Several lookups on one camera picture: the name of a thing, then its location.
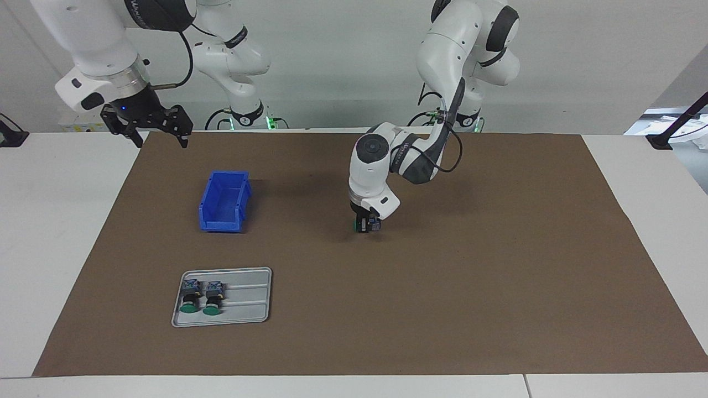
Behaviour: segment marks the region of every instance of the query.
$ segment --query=gray tray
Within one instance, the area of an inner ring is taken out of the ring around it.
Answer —
[[[270,309],[270,281],[273,272],[268,267],[238,268],[215,271],[187,271],[182,275],[177,290],[177,300],[172,315],[172,326],[209,326],[225,324],[247,324],[263,322],[268,318]],[[208,282],[220,281],[224,284],[224,301],[221,314],[206,315],[202,309],[207,298],[199,299],[199,312],[185,314],[180,312],[182,297],[180,289],[186,279],[197,279],[204,289]]]

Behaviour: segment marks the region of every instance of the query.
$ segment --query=blue bin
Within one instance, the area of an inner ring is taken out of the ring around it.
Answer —
[[[247,171],[213,171],[199,205],[202,230],[240,232],[250,197]]]

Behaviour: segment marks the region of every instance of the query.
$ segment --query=white table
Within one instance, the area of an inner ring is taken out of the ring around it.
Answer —
[[[708,195],[643,137],[585,141],[708,351]],[[181,397],[194,381],[248,397],[526,398],[527,387],[534,398],[708,396],[708,374],[28,379],[137,153],[105,133],[34,134],[0,149],[0,396]]]

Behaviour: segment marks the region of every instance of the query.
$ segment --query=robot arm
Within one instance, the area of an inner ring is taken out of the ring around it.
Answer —
[[[244,127],[265,127],[266,115],[250,76],[265,74],[270,58],[248,37],[233,0],[198,0],[198,23],[215,37],[197,43],[195,66],[229,97],[230,111]]]
[[[127,39],[125,27],[181,32],[194,19],[193,4],[168,0],[31,2],[57,42],[72,54],[76,65],[55,86],[68,106],[76,112],[103,106],[101,117],[110,131],[130,138],[138,147],[142,146],[142,138],[137,127],[168,132],[187,147],[191,120],[181,106],[165,109],[160,104],[142,58]]]
[[[400,205],[386,183],[389,172],[422,184],[442,170],[443,151],[452,127],[460,120],[458,113],[473,110],[476,118],[479,112],[482,96],[477,79],[507,84],[518,74],[518,59],[509,57],[506,50],[518,29],[518,14],[511,7],[495,0],[437,0],[432,19],[433,26],[418,51],[417,67],[423,81],[439,95],[441,111],[427,139],[391,123],[373,127],[359,139],[349,178],[359,232],[380,229],[380,220]],[[468,86],[467,80],[474,84]]]

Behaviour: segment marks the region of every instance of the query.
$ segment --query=green cap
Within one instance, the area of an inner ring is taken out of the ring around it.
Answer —
[[[219,307],[214,307],[214,306],[211,306],[211,305],[206,306],[206,307],[202,310],[202,312],[204,312],[206,315],[212,315],[212,316],[213,316],[213,315],[218,315],[218,314],[221,313],[221,311],[219,311]]]
[[[184,312],[185,314],[194,314],[195,312],[199,311],[197,306],[192,304],[191,302],[182,304],[182,307],[179,307],[179,310],[181,312]]]

